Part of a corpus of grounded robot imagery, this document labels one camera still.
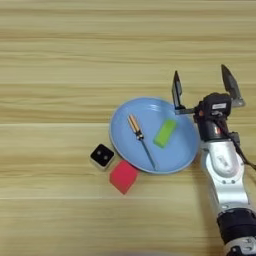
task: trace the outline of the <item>blue plate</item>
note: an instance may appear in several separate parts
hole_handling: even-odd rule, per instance
[[[130,114],[136,117],[141,127],[156,171],[128,123]],[[175,120],[177,126],[162,149],[153,140],[166,119]],[[186,168],[194,160],[199,148],[198,131],[192,121],[185,115],[175,115],[172,104],[157,98],[138,98],[120,106],[112,117],[109,133],[117,152],[126,161],[140,170],[156,174],[173,173]]]

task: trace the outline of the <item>screwdriver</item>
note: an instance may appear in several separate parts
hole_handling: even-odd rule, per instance
[[[156,165],[155,165],[154,160],[153,160],[152,156],[150,155],[150,152],[145,144],[144,135],[138,125],[136,118],[133,115],[129,115],[128,121],[129,121],[129,124],[130,124],[133,132],[136,135],[137,140],[139,140],[142,143],[142,146],[148,156],[148,159],[149,159],[151,165],[153,166],[154,171],[156,171]]]

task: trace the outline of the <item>plate rim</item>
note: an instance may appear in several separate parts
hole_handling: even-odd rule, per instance
[[[200,146],[200,140],[199,140],[199,134],[198,132],[196,131],[195,127],[194,127],[194,131],[196,132],[197,134],[197,137],[198,137],[198,145],[197,145],[197,150],[196,150],[196,154],[195,156],[192,158],[192,160],[188,161],[187,164],[183,165],[181,168],[178,168],[176,169],[175,171],[168,171],[168,172],[161,172],[161,171],[151,171],[151,170],[148,170],[146,168],[141,168],[139,166],[137,166],[136,164],[133,164],[131,163],[126,157],[124,157],[124,155],[120,152],[120,150],[118,150],[115,142],[114,142],[114,139],[112,137],[112,133],[111,133],[111,128],[112,128],[112,123],[113,123],[113,118],[114,116],[116,115],[117,111],[123,107],[124,105],[128,104],[129,102],[132,102],[132,101],[136,101],[136,100],[140,100],[140,99],[148,99],[148,100],[160,100],[160,101],[163,101],[171,106],[174,106],[173,103],[170,103],[168,102],[167,100],[161,98],[161,97],[147,97],[147,96],[143,96],[143,97],[136,97],[136,98],[133,98],[131,100],[128,100],[128,101],[125,101],[123,104],[119,105],[115,111],[112,113],[111,115],[111,118],[110,118],[110,124],[109,124],[109,129],[108,129],[108,133],[109,133],[109,137],[110,137],[110,141],[112,143],[112,145],[114,146],[115,150],[117,151],[117,153],[125,160],[127,161],[129,164],[131,164],[132,166],[134,166],[135,168],[137,168],[138,170],[141,170],[141,171],[144,171],[144,172],[147,172],[147,173],[150,173],[150,174],[161,174],[161,175],[164,175],[164,174],[172,174],[172,173],[177,173],[177,172],[180,172],[184,169],[186,169],[193,161],[194,159],[196,158],[197,154],[198,154],[198,151],[199,151],[199,146]]]

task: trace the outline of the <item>black and white cube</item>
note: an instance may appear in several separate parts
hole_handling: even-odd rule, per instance
[[[112,160],[114,159],[115,153],[104,146],[103,144],[100,144],[91,154],[91,160],[94,164],[96,164],[97,167],[99,167],[102,170],[105,170]]]

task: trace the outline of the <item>black cable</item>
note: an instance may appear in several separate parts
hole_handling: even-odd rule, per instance
[[[234,140],[234,138],[232,136],[230,136],[229,132],[225,129],[225,127],[223,127],[223,125],[220,123],[220,121],[216,118],[213,118],[212,121],[220,128],[220,130],[222,131],[222,133],[227,136],[233,143],[234,146],[236,148],[236,152],[238,153],[238,155],[242,158],[244,164],[251,166],[254,170],[256,170],[256,165],[253,164],[252,162],[250,162],[244,152],[242,151],[242,149],[240,148],[240,146],[238,145],[238,143]]]

